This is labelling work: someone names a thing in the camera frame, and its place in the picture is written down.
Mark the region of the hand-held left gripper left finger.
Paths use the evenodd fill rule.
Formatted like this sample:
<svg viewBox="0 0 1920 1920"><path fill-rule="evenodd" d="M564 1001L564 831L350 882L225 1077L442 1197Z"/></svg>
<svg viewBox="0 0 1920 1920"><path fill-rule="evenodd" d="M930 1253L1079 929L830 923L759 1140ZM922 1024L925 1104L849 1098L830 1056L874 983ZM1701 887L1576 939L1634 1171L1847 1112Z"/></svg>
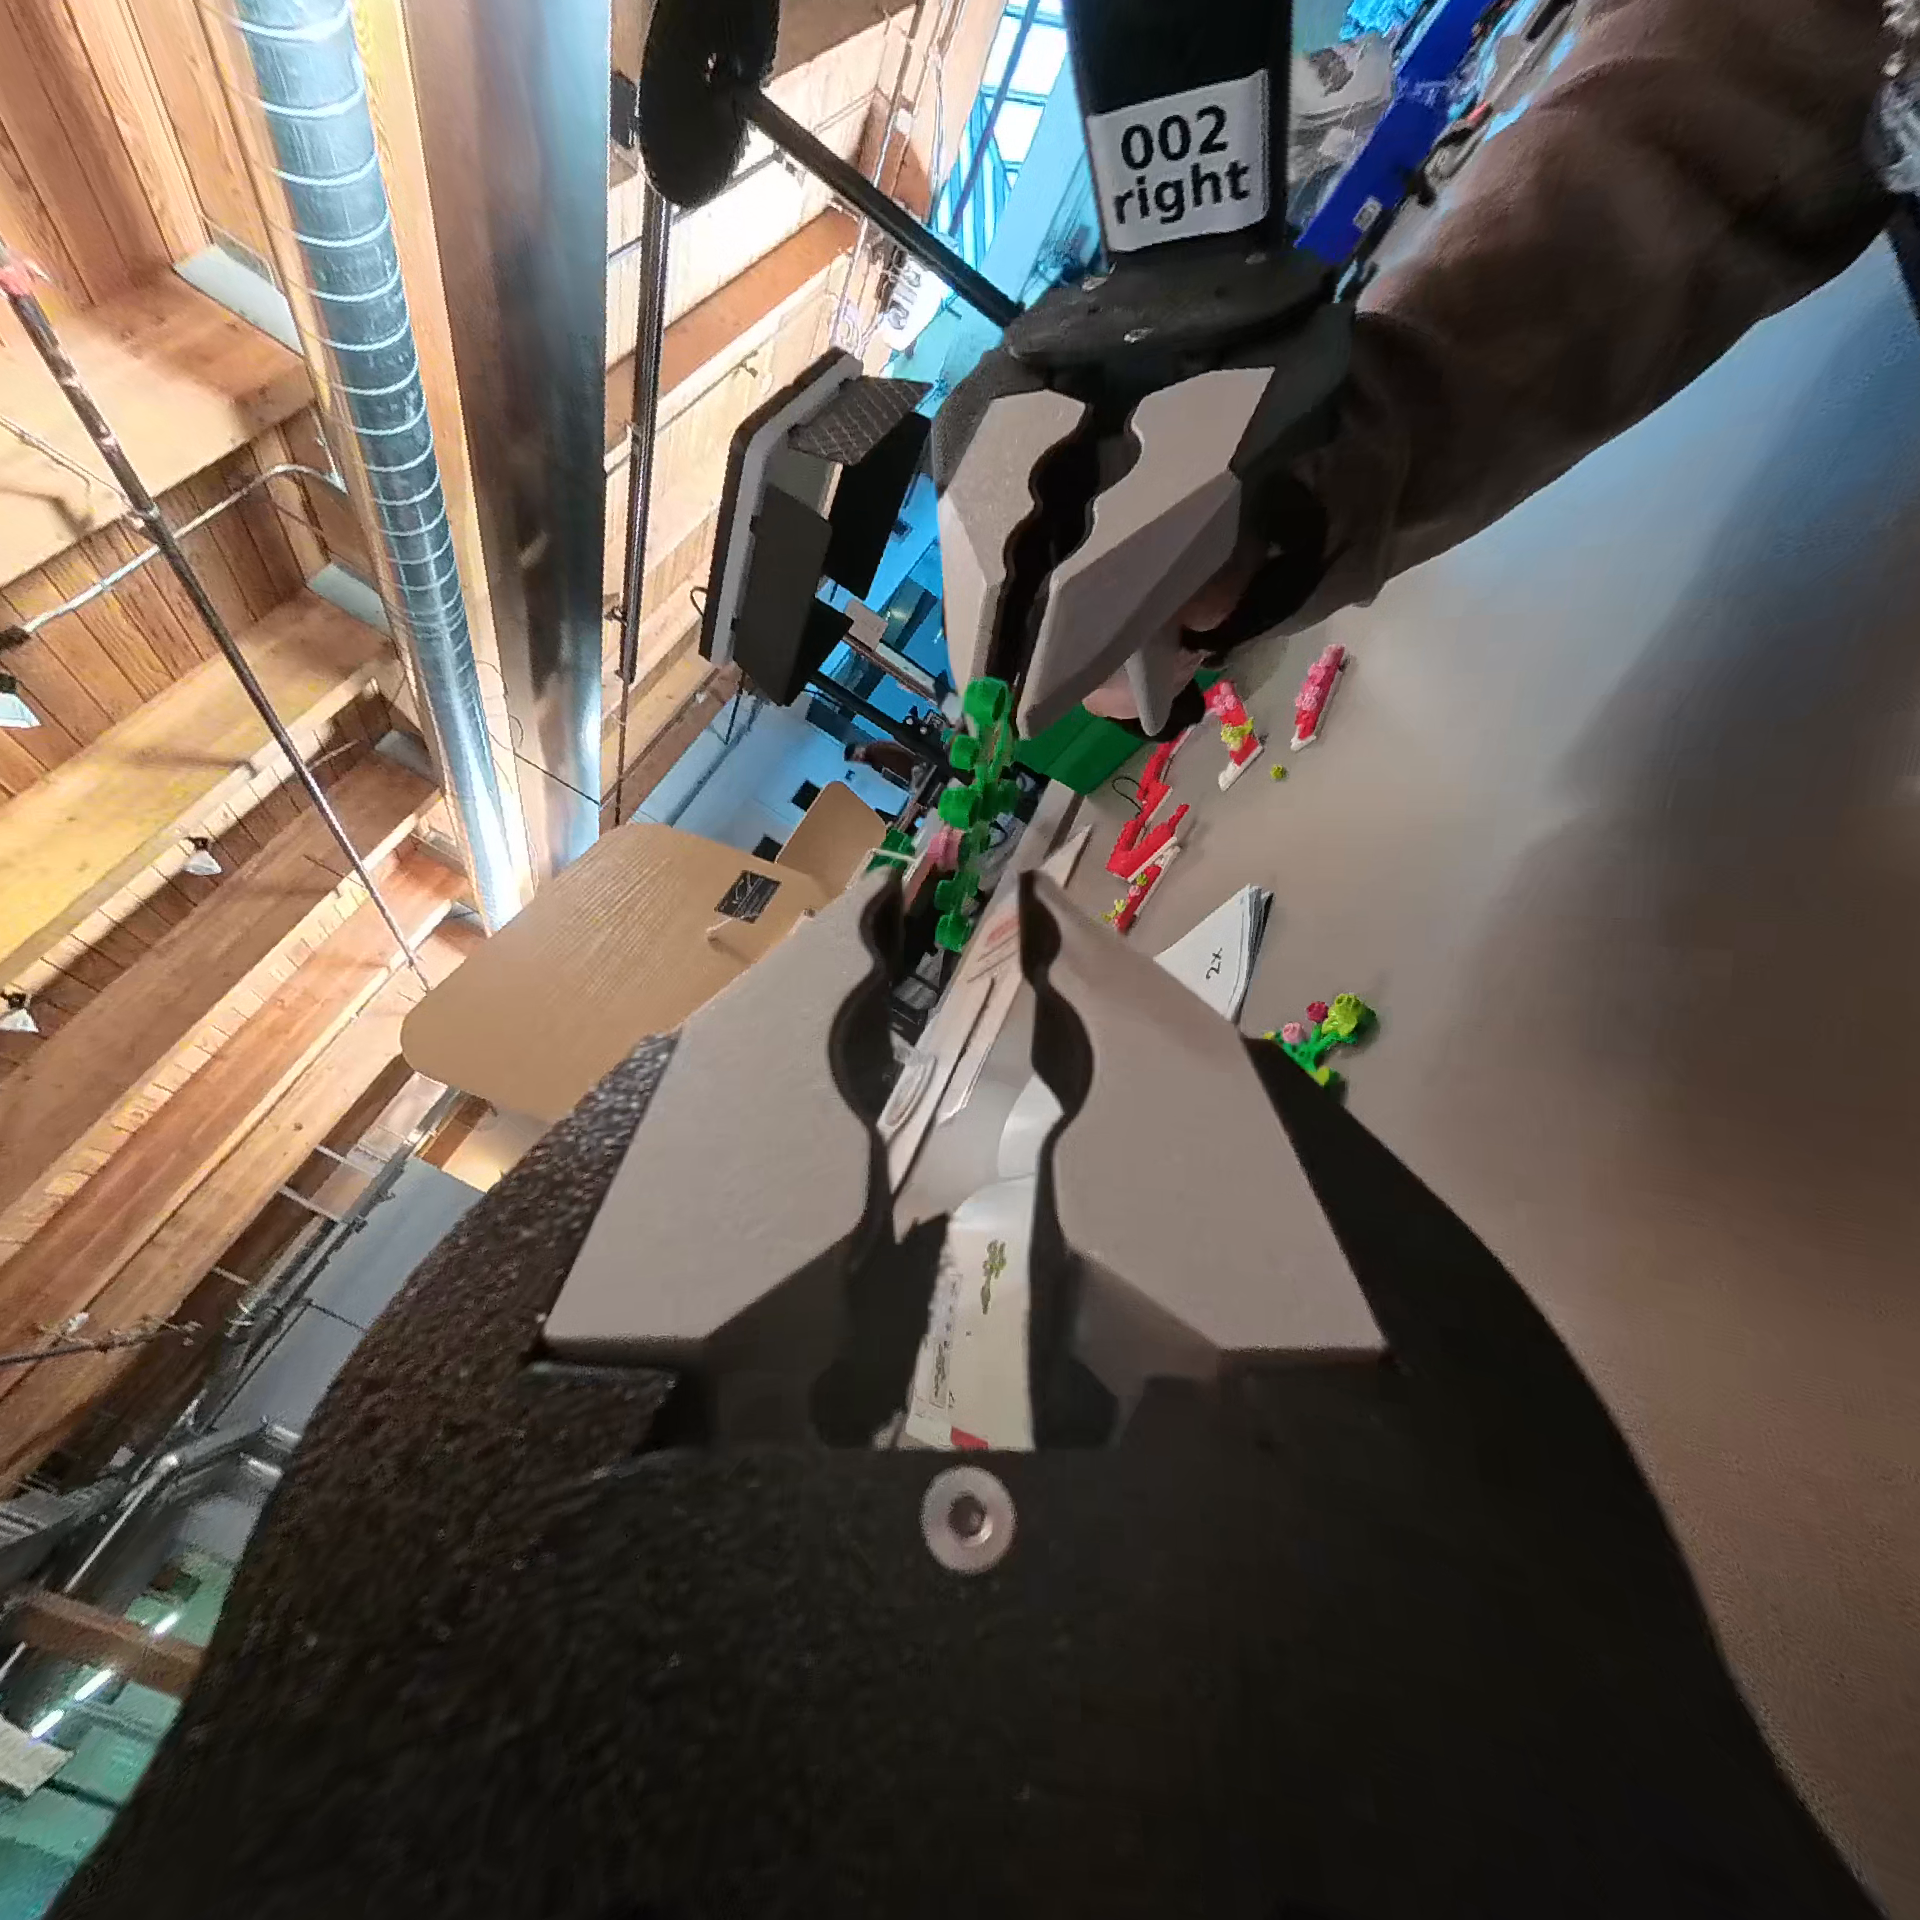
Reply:
<svg viewBox="0 0 1920 1920"><path fill-rule="evenodd" d="M877 1140L895 959L877 868L672 1035L542 1360L659 1376L672 1445L877 1445L925 1335Z"/></svg>

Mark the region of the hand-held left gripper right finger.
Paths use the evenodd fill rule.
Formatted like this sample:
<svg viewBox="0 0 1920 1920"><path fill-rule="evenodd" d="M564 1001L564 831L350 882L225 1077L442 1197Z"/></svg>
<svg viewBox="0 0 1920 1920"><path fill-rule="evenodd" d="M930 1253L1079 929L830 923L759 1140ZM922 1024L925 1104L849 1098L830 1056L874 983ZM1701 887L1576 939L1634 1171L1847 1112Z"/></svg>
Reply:
<svg viewBox="0 0 1920 1920"><path fill-rule="evenodd" d="M1383 1359L1262 1068L1323 1088L1248 1039L1200 983L1200 939L1181 950L1181 969L1163 963L1059 882L1018 889L1026 1068L1059 1104L1026 1229L1035 1447L1109 1447L1148 1385Z"/></svg>

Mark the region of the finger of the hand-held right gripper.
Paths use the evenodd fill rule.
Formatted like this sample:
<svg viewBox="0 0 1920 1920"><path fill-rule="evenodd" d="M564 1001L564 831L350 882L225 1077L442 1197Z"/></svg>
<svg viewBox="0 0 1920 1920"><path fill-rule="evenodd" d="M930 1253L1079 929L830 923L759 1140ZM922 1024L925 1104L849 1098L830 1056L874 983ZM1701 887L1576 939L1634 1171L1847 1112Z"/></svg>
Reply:
<svg viewBox="0 0 1920 1920"><path fill-rule="evenodd" d="M1124 684L1138 730L1169 730L1196 660L1191 600L1233 559L1233 449L1277 367L1212 367L1132 406L1132 474L1093 501L1085 541L1053 566L1025 668L1018 730L1039 738L1103 684Z"/></svg>
<svg viewBox="0 0 1920 1920"><path fill-rule="evenodd" d="M1072 709L1099 684L1085 608L1099 437L1068 392L991 395L939 490L947 678Z"/></svg>

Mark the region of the green lego plant stem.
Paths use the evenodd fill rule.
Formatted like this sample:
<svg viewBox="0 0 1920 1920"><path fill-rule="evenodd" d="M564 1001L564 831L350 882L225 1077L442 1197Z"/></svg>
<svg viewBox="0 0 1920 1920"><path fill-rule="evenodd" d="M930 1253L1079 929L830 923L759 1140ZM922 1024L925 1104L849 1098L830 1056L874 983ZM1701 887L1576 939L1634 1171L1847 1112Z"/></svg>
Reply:
<svg viewBox="0 0 1920 1920"><path fill-rule="evenodd" d="M939 882L930 939L947 955L969 940L992 822L1018 809L1011 749L1011 684L969 678L959 697L959 722L947 738L947 787L939 799L939 822L955 831L955 868Z"/></svg>

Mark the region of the person's right forearm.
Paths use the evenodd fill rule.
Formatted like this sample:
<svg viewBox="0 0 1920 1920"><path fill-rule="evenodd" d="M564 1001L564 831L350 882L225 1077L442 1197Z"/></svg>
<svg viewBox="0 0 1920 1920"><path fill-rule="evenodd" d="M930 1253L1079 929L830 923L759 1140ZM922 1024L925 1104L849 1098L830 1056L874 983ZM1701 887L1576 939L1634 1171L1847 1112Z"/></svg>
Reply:
<svg viewBox="0 0 1920 1920"><path fill-rule="evenodd" d="M1647 422L1896 219L1880 147L1914 3L1592 3L1570 55L1357 300L1323 577L1370 603Z"/></svg>

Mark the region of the lime and pink lego flower cluster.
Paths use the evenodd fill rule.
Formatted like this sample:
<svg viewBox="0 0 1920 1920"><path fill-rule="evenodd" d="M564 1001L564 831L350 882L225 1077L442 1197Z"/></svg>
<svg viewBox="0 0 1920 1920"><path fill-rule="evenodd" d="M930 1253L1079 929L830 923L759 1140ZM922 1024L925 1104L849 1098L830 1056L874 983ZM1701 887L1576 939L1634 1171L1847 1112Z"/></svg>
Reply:
<svg viewBox="0 0 1920 1920"><path fill-rule="evenodd" d="M1262 1035L1289 1063L1300 1063L1318 1088L1342 1090L1340 1051L1370 1046L1381 1009L1360 993L1310 1001L1302 1015Z"/></svg>

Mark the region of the green lego baseplate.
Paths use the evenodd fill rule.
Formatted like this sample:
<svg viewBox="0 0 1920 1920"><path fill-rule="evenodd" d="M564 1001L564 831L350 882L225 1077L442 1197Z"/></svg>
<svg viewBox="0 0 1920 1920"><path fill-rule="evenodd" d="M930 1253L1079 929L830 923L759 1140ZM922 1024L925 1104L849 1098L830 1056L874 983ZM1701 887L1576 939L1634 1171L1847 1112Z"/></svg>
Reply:
<svg viewBox="0 0 1920 1920"><path fill-rule="evenodd" d="M1146 749L1155 749L1138 722L1099 720L1068 709L1053 730L1011 749L1025 768L1039 784L1063 784L1068 791L1099 791L1114 784Z"/></svg>

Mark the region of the person's right hand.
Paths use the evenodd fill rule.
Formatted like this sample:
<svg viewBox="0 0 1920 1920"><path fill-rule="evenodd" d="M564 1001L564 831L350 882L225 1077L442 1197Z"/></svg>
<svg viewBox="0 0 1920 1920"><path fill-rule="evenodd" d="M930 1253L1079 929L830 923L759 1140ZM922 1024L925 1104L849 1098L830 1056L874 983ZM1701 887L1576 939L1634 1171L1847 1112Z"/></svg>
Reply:
<svg viewBox="0 0 1920 1920"><path fill-rule="evenodd" d="M1079 697L1093 720L1124 722L1138 738L1163 738L1174 722L1174 709L1191 697L1196 674L1212 668L1232 644L1217 644L1248 603L1253 577L1222 571L1212 587L1200 587L1174 628L1146 644L1132 660L1123 660L1103 684Z"/></svg>

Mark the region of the rounded wooden table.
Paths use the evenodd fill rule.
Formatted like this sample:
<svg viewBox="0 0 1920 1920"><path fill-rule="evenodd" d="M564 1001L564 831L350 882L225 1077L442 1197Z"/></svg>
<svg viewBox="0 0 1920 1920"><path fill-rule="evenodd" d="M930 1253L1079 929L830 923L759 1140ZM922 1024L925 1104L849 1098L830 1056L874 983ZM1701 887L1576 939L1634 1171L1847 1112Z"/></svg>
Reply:
<svg viewBox="0 0 1920 1920"><path fill-rule="evenodd" d="M400 1015L400 1056L508 1115L564 1122L830 902L751 853L625 822Z"/></svg>

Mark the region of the blue storage box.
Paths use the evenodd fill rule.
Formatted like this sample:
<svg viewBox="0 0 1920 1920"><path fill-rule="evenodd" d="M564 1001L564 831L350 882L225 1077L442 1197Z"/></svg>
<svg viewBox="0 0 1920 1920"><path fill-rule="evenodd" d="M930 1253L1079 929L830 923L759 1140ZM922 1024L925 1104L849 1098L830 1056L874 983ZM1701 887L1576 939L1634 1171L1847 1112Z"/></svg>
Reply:
<svg viewBox="0 0 1920 1920"><path fill-rule="evenodd" d="M1453 162L1463 162L1479 134L1484 116L1461 116L1441 82L1401 87L1360 140L1357 162L1329 185L1323 207L1291 237L1291 255L1318 260L1323 268L1370 262L1409 201L1434 201L1434 185L1453 176Z"/></svg>

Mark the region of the rounded plywood chair back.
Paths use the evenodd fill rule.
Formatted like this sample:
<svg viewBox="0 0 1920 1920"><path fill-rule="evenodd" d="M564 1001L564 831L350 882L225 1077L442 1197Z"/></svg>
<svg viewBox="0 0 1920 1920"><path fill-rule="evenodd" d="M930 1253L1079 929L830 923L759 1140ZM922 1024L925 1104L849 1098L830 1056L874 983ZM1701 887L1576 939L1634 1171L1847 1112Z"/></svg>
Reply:
<svg viewBox="0 0 1920 1920"><path fill-rule="evenodd" d="M849 784L830 784L801 830L789 831L777 868L805 871L823 894L836 894L877 853L885 818L849 791Z"/></svg>

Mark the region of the black fuzzy-tipped rod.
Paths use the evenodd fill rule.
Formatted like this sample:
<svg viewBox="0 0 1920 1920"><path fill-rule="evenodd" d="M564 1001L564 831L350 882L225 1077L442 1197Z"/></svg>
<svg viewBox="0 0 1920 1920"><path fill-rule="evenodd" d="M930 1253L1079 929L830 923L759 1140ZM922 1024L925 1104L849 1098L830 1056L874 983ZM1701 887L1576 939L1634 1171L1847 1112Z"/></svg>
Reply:
<svg viewBox="0 0 1920 1920"><path fill-rule="evenodd" d="M718 201L738 176L749 134L763 134L777 154L830 185L832 201L925 262L955 300L966 300L992 328L1011 328L1025 315L1011 293L969 268L902 201L861 176L854 162L832 154L763 91L777 73L777 38L777 0L659 0L649 11L633 134L659 201Z"/></svg>

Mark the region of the long black ceiling rod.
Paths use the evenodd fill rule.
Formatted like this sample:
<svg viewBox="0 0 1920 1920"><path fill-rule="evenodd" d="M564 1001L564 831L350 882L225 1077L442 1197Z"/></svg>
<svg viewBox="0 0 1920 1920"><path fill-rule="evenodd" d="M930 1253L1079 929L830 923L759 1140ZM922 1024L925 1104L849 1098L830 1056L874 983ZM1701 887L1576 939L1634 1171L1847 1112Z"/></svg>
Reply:
<svg viewBox="0 0 1920 1920"><path fill-rule="evenodd" d="M39 282L47 278L24 255L0 247L0 293L11 306L11 322L24 328L24 337L33 344L39 367L62 392L71 416L81 422L81 430L96 449L111 484L122 490L122 501L145 522L151 548L160 549L160 566L182 587L190 608L200 616L209 637L220 644L220 658L236 674L243 697L252 699L256 722L272 730L273 754L287 758L287 768L310 791L310 809L321 818L326 837L344 853L344 862L359 882L370 902L379 908L379 921L386 921L386 929L394 940L394 959L423 986L421 939L400 929L392 894L379 889L370 858L356 853L350 830L340 822L326 787L305 767L291 730L279 722L273 699L263 697L263 684L256 684L252 660L243 658L232 621L220 616L211 592L200 587L193 566L182 559L175 530L160 517L160 501L151 497L151 484L127 459L112 426L103 422L96 395L86 392L73 354L62 353L62 337L56 337L47 306L39 306Z"/></svg>

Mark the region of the silver spiral duct pipe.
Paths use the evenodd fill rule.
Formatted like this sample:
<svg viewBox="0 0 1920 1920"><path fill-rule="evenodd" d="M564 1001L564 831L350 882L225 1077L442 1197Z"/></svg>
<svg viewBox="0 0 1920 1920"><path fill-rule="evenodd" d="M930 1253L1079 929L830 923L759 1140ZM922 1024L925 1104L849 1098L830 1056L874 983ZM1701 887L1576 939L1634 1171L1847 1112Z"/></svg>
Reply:
<svg viewBox="0 0 1920 1920"><path fill-rule="evenodd" d="M519 908L513 809L492 768L464 578L442 497L421 337L400 287L370 73L344 0L236 0L272 173L287 201L296 287L314 315L326 395L344 416L370 484L379 559L394 587L442 791L464 844L478 912L501 929Z"/></svg>

